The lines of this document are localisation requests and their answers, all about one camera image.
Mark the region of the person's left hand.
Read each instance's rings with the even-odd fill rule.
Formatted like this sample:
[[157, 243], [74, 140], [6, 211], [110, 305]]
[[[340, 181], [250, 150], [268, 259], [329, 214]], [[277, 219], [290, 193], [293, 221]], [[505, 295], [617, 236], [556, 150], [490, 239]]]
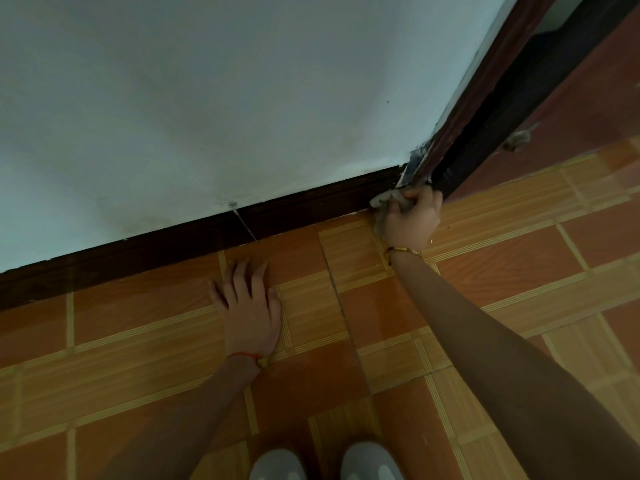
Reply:
[[223, 324], [225, 352], [228, 357], [253, 359], [258, 366], [268, 361], [274, 352], [282, 330], [281, 322], [271, 322], [268, 309], [268, 290], [265, 273], [268, 266], [250, 265], [252, 298], [236, 298], [235, 267], [227, 267], [219, 291], [228, 304], [228, 311], [217, 311]]

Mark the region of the person's right hand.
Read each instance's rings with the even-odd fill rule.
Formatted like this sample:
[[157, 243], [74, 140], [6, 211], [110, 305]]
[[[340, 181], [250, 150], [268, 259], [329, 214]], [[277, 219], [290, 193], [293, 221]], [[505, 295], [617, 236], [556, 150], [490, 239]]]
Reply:
[[385, 222], [385, 241], [389, 248], [406, 248], [421, 253], [429, 247], [431, 238], [440, 223], [440, 213], [421, 212], [412, 208], [400, 209], [398, 202], [389, 202]]

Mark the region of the grey cleaning cloth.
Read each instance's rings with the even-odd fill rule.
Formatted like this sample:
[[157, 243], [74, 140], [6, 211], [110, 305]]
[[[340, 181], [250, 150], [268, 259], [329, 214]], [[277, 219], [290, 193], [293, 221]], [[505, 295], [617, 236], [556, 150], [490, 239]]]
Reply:
[[403, 212], [407, 212], [415, 206], [415, 201], [407, 199], [399, 189], [386, 191], [373, 197], [369, 203], [374, 211], [373, 230], [381, 239], [385, 238], [385, 222], [388, 215], [388, 205], [391, 200], [398, 202]]

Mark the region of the person's left forearm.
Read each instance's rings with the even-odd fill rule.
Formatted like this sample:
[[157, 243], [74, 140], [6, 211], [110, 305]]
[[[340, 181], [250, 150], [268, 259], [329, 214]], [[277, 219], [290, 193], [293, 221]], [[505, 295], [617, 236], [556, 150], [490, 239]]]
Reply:
[[260, 370], [251, 358], [226, 357], [212, 377], [126, 444], [99, 480], [189, 480], [234, 401]]

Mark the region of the person's right forearm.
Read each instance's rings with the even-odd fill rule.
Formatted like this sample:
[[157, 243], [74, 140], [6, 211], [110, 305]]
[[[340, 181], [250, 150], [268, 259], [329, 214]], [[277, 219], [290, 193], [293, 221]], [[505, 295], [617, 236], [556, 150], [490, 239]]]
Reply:
[[640, 445], [574, 376], [406, 248], [389, 261], [529, 480], [640, 480]]

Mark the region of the dark wooden baseboard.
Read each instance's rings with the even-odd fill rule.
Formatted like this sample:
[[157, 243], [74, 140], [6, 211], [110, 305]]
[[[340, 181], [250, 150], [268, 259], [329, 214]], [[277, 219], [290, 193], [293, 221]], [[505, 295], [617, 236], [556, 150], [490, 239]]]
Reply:
[[362, 211], [405, 164], [0, 273], [0, 312]]

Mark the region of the small grey crumpled object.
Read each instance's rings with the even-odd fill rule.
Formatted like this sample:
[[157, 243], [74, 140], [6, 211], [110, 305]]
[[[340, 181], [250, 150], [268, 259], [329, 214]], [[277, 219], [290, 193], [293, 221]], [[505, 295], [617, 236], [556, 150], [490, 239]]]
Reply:
[[537, 122], [533, 124], [530, 128], [518, 130], [512, 133], [501, 144], [500, 149], [509, 153], [515, 153], [515, 152], [521, 151], [522, 149], [524, 149], [524, 147], [526, 147], [531, 142], [532, 131], [534, 131], [539, 126], [539, 124], [540, 122]]

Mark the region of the grey left shoe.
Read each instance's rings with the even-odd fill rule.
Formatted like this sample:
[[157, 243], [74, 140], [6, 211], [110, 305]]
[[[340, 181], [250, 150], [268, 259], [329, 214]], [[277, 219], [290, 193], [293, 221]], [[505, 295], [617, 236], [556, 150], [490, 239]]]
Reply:
[[308, 480], [308, 476], [295, 453], [272, 449], [254, 462], [248, 480]]

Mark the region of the grey shoe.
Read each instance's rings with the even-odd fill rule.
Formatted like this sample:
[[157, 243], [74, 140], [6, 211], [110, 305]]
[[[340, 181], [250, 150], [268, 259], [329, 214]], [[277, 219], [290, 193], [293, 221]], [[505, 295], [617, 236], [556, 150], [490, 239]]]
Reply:
[[357, 442], [342, 456], [340, 480], [406, 479], [386, 448], [375, 442]]
[[308, 480], [308, 476], [295, 453], [272, 449], [254, 462], [248, 480]]

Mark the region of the grey right shoe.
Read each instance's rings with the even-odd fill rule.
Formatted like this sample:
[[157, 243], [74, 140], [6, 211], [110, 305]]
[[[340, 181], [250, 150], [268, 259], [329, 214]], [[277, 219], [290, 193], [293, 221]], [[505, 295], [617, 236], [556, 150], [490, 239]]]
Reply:
[[357, 442], [342, 456], [340, 480], [406, 479], [386, 448], [375, 442]]

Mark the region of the dark wooden door frame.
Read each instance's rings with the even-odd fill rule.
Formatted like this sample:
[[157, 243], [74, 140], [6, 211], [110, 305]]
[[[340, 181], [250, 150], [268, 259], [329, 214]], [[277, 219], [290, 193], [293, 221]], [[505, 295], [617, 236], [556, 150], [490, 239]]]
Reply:
[[[524, 149], [500, 149], [537, 122]], [[636, 136], [640, 0], [516, 0], [398, 185], [460, 199]]]

